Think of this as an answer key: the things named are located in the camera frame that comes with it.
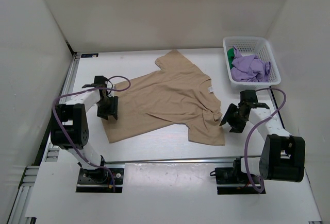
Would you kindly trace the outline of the purple t shirt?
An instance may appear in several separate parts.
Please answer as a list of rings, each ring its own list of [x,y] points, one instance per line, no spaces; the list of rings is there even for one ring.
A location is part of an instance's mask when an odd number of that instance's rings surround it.
[[[237,47],[233,46],[235,57],[230,69],[232,79],[237,82],[268,82],[272,64],[263,62],[256,54],[243,56]]]

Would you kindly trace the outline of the beige t shirt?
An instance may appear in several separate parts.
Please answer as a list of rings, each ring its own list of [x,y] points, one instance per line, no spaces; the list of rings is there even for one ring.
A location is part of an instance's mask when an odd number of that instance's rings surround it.
[[[172,124],[188,128],[190,142],[221,146],[221,102],[211,78],[177,50],[155,60],[159,70],[115,85],[118,119],[102,121],[110,143],[119,142]]]

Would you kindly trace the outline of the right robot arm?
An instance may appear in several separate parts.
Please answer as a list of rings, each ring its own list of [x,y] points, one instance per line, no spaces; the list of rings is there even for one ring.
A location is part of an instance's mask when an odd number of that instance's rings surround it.
[[[254,125],[266,120],[255,130],[265,143],[260,156],[249,157],[248,166],[238,165],[232,169],[232,178],[239,183],[252,177],[264,180],[301,182],[304,178],[305,141],[286,131],[271,115],[270,107],[264,103],[246,102],[230,104],[220,125],[229,124],[231,133],[242,133],[246,123]]]

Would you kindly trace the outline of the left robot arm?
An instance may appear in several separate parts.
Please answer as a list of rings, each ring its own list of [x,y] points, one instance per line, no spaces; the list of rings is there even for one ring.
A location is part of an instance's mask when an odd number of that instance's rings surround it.
[[[79,92],[57,97],[52,105],[51,142],[70,152],[82,169],[91,170],[90,177],[97,183],[106,181],[108,170],[104,158],[88,143],[87,112],[97,105],[97,117],[118,119],[116,89],[89,87]]]

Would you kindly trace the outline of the blue label sticker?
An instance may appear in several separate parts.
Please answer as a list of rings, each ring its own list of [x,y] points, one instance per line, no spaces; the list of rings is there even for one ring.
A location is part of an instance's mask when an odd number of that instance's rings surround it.
[[[80,57],[81,58],[97,58],[98,57],[98,53],[94,53],[94,54],[81,54]]]

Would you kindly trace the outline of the green t shirt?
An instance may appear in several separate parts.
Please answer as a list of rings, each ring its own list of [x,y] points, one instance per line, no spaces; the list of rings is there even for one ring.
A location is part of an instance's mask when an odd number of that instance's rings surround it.
[[[229,68],[232,69],[233,68],[232,62],[235,57],[235,50],[233,47],[227,51],[227,57],[228,57]]]

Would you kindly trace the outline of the white plastic basket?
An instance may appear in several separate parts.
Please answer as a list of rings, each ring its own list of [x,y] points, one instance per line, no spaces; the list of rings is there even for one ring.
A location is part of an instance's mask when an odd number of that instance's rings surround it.
[[[230,72],[229,60],[227,51],[233,46],[240,51],[243,56],[256,55],[264,63],[271,62],[268,82],[240,82],[232,78]],[[271,51],[269,42],[262,37],[253,36],[230,36],[223,39],[223,48],[226,58],[227,72],[230,80],[230,85],[233,89],[238,90],[256,90],[267,88],[269,86],[279,85],[281,77]]]

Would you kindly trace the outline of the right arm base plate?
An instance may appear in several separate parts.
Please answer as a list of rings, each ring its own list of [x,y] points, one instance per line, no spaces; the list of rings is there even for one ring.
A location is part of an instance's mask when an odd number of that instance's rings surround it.
[[[209,173],[216,179],[218,195],[255,195],[259,194],[245,173],[233,167],[216,167]]]

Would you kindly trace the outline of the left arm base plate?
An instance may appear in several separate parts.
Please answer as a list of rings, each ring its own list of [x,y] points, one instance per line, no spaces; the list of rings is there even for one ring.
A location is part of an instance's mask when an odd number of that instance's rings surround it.
[[[124,168],[110,168],[114,177],[103,169],[79,170],[76,192],[77,193],[121,193],[123,190]]]

